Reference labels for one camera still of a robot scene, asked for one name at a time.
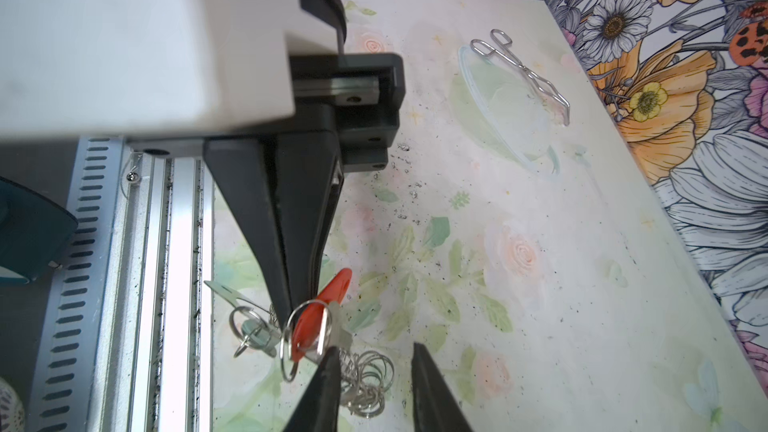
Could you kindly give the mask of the small silver key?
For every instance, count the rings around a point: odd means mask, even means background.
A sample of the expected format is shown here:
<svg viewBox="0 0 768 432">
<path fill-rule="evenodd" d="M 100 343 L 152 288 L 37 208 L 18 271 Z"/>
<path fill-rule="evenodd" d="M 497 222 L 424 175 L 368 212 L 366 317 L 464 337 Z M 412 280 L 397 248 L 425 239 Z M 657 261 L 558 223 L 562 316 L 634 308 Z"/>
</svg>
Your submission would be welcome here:
<svg viewBox="0 0 768 432">
<path fill-rule="evenodd" d="M 346 330 L 347 319 L 345 313 L 336 301 L 329 302 L 326 311 L 328 312 L 326 345 L 349 353 L 352 349 L 352 335 Z"/>
</svg>

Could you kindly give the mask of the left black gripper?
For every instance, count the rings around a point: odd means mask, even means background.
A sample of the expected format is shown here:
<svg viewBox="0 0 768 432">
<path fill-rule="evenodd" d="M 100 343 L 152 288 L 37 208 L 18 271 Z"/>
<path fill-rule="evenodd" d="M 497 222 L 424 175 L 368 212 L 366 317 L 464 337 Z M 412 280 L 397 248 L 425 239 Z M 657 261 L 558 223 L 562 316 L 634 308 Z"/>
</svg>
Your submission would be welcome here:
<svg viewBox="0 0 768 432">
<path fill-rule="evenodd" d="M 334 29 L 337 46 L 331 54 L 289 54 L 296 106 L 290 117 L 226 132 L 129 141 L 156 157 L 205 161 L 261 268 L 280 326 L 318 294 L 341 172 L 385 168 L 405 96 L 400 56 L 345 53 L 342 0 L 299 4 Z"/>
</svg>

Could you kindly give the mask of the white patterned round object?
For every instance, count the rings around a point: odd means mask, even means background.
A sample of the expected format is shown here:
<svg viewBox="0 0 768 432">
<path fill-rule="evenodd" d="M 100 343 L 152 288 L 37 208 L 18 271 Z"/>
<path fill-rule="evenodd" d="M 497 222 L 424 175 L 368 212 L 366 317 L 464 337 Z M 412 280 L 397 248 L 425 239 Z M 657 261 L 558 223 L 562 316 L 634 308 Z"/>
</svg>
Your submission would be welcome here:
<svg viewBox="0 0 768 432">
<path fill-rule="evenodd" d="M 22 400 L 14 388 L 0 378 L 1 432 L 24 432 L 25 411 Z"/>
</svg>

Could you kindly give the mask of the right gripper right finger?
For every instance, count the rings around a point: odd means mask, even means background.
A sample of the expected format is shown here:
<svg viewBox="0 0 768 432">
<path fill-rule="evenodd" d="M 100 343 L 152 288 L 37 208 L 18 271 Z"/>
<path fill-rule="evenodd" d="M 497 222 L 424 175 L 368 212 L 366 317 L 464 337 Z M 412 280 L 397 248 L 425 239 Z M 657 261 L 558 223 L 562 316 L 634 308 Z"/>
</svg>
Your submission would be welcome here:
<svg viewBox="0 0 768 432">
<path fill-rule="evenodd" d="M 416 432 L 471 432 L 427 347 L 415 342 L 411 360 L 413 422 Z"/>
</svg>

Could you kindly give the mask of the dark teal device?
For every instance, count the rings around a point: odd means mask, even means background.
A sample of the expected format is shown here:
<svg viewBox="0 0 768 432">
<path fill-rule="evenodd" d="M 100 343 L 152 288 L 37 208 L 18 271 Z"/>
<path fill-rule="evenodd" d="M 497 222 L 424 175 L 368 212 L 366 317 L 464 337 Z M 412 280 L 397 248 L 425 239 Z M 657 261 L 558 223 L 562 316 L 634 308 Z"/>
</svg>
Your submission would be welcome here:
<svg viewBox="0 0 768 432">
<path fill-rule="evenodd" d="M 78 226 L 37 192 L 1 179 L 1 284 L 24 286 L 50 273 Z"/>
</svg>

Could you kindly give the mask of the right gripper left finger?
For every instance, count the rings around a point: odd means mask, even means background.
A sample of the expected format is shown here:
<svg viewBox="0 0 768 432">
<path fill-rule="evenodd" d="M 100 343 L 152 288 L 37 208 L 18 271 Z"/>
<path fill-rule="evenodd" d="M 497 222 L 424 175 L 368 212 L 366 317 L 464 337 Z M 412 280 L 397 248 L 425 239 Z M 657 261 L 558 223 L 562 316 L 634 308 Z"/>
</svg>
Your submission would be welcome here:
<svg viewBox="0 0 768 432">
<path fill-rule="evenodd" d="M 283 431 L 336 432 L 340 398 L 340 354 L 338 348 L 331 347 L 325 353 Z"/>
</svg>

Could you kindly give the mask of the silver metal scissors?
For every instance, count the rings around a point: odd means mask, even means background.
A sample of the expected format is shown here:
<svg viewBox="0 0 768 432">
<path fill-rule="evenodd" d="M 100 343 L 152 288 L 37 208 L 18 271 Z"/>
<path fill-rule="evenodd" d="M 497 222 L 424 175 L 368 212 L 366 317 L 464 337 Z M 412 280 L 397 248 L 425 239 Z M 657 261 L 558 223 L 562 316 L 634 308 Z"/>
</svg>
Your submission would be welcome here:
<svg viewBox="0 0 768 432">
<path fill-rule="evenodd" d="M 513 53 L 513 40 L 505 31 L 494 28 L 490 31 L 490 38 L 493 41 L 493 45 L 483 39 L 472 39 L 470 41 L 470 48 L 484 58 L 498 57 L 520 72 L 539 94 L 552 99 L 562 107 L 563 124 L 569 126 L 571 122 L 571 104 L 557 87 L 550 80 L 526 66 Z"/>
</svg>

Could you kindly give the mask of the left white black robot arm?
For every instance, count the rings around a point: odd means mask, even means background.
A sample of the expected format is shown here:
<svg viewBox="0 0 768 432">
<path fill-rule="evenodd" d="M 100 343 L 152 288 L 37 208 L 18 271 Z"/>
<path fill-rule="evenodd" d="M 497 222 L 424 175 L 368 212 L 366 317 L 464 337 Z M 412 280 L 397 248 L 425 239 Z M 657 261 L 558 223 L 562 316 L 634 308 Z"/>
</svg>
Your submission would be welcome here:
<svg viewBox="0 0 768 432">
<path fill-rule="evenodd" d="M 400 125 L 402 58 L 346 36 L 342 0 L 1 0 L 1 137 L 203 159 L 285 323 L 345 175 L 385 168 Z"/>
</svg>

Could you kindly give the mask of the aluminium front rail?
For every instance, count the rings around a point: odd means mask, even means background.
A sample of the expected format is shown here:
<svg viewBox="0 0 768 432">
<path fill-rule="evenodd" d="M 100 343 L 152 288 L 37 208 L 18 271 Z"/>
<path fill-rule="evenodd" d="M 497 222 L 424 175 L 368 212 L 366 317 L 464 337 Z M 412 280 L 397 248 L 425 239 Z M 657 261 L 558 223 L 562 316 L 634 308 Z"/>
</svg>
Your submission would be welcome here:
<svg viewBox="0 0 768 432">
<path fill-rule="evenodd" d="M 28 430 L 212 429 L 213 205 L 198 159 L 79 141 Z"/>
</svg>

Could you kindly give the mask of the red key tag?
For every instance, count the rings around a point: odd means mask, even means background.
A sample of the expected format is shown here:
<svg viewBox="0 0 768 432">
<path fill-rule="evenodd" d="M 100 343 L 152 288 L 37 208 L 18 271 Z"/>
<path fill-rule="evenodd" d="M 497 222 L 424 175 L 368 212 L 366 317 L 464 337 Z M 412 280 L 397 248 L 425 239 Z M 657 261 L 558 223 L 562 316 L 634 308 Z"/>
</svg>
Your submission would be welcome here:
<svg viewBox="0 0 768 432">
<path fill-rule="evenodd" d="M 317 295 L 316 299 L 329 305 L 332 302 L 341 304 L 352 279 L 350 268 L 341 269 Z M 298 363 L 319 337 L 323 322 L 323 313 L 328 309 L 319 303 L 306 306 L 298 317 L 292 335 L 292 361 Z"/>
</svg>

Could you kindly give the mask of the clear glass bowl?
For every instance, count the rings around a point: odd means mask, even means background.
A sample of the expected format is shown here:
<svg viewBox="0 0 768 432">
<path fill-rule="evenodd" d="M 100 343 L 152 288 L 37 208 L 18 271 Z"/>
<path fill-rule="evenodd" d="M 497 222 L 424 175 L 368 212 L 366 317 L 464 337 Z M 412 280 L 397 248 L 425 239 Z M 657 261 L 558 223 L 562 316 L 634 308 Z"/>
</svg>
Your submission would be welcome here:
<svg viewBox="0 0 768 432">
<path fill-rule="evenodd" d="M 480 146 L 540 177 L 561 164 L 553 147 L 553 111 L 520 74 L 481 57 L 457 52 L 458 74 L 449 100 L 460 125 Z"/>
</svg>

